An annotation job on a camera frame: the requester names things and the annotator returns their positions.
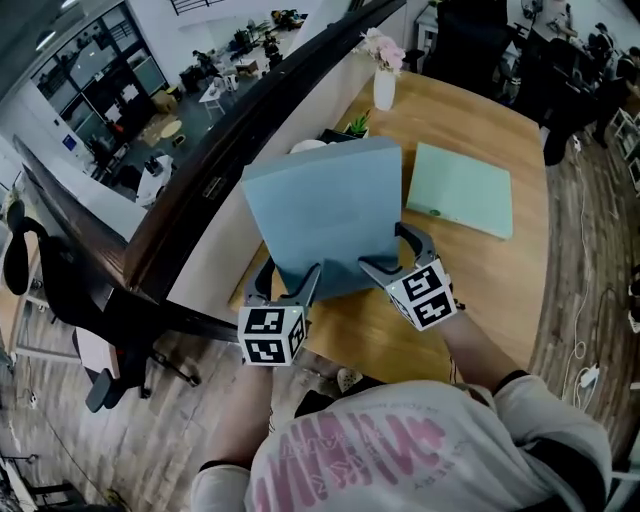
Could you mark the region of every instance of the wooden table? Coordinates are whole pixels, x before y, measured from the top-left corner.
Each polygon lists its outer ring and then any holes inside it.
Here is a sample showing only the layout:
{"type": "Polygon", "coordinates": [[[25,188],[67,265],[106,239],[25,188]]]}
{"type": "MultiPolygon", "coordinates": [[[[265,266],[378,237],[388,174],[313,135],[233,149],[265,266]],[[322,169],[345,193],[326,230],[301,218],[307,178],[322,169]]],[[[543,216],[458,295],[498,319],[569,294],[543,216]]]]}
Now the wooden table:
{"type": "MultiPolygon", "coordinates": [[[[403,201],[413,173],[416,144],[425,142],[483,160],[511,173],[514,236],[503,241],[405,210],[405,222],[429,233],[454,295],[469,315],[524,368],[536,339],[542,307],[548,244],[547,184],[535,123],[485,98],[412,73],[398,80],[393,108],[373,108],[373,83],[360,92],[337,126],[371,110],[371,136],[386,135],[403,149],[403,201]]],[[[254,257],[231,307],[242,305],[245,281],[267,256],[254,257]]],[[[411,264],[401,245],[400,261],[411,264]]],[[[284,288],[274,278],[273,295],[284,288]]],[[[396,312],[382,290],[314,304],[305,348],[385,382],[448,381],[449,354],[435,330],[416,331],[396,312]]]]}

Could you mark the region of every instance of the white vase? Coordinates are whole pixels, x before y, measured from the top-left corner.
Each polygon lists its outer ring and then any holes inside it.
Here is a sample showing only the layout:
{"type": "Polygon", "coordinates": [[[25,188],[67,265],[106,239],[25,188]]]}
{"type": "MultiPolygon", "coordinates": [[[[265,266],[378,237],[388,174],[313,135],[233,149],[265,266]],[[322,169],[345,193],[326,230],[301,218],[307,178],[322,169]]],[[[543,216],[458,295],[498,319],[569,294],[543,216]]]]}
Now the white vase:
{"type": "Polygon", "coordinates": [[[389,110],[393,106],[393,97],[396,94],[396,75],[391,71],[376,69],[376,77],[373,80],[373,103],[379,110],[389,110]]]}

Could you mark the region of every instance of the person sitting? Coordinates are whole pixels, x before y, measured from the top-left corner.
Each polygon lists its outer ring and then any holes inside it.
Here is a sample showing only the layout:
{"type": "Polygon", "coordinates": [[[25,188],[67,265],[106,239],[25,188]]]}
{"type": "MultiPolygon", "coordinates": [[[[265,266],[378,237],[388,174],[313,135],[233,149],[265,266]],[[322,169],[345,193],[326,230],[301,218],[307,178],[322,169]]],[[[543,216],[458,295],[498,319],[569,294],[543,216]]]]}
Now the person sitting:
{"type": "Polygon", "coordinates": [[[618,60],[616,76],[611,80],[605,80],[596,93],[599,113],[593,138],[605,149],[608,146],[604,140],[604,131],[613,116],[625,105],[631,94],[640,98],[640,89],[636,85],[638,67],[640,67],[640,48],[632,46],[629,52],[618,60]]]}
{"type": "Polygon", "coordinates": [[[213,64],[213,60],[206,53],[193,50],[192,55],[198,59],[200,69],[204,73],[204,76],[222,76],[218,68],[213,64]]]}

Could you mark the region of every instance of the round table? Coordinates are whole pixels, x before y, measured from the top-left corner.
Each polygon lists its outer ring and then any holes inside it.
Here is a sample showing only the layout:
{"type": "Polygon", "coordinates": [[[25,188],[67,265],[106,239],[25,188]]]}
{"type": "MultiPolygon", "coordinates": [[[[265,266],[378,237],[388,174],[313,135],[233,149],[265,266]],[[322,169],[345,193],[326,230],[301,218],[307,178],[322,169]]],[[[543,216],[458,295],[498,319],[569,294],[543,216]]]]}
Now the round table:
{"type": "Polygon", "coordinates": [[[162,129],[162,131],[160,132],[160,137],[162,137],[163,139],[170,139],[180,131],[180,128],[182,128],[182,121],[171,121],[162,129]]]}

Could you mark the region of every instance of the black sleeve cuff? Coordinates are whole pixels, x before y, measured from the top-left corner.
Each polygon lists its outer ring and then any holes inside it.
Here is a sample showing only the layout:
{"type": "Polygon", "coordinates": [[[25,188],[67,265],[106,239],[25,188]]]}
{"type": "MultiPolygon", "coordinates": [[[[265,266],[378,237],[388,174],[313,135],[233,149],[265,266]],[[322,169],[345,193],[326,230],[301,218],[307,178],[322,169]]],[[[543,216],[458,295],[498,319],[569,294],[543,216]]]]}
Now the black sleeve cuff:
{"type": "Polygon", "coordinates": [[[239,464],[235,464],[233,462],[227,462],[225,460],[210,460],[209,462],[205,462],[202,467],[198,470],[198,473],[201,473],[205,469],[215,468],[216,466],[235,466],[237,468],[251,470],[251,468],[245,468],[244,466],[240,466],[239,464]]]}
{"type": "Polygon", "coordinates": [[[529,373],[525,372],[524,370],[516,370],[515,372],[511,372],[504,379],[502,379],[500,383],[496,386],[496,389],[493,390],[494,396],[498,391],[500,391],[503,387],[509,384],[509,382],[519,379],[520,377],[526,377],[527,375],[529,375],[529,373]]]}

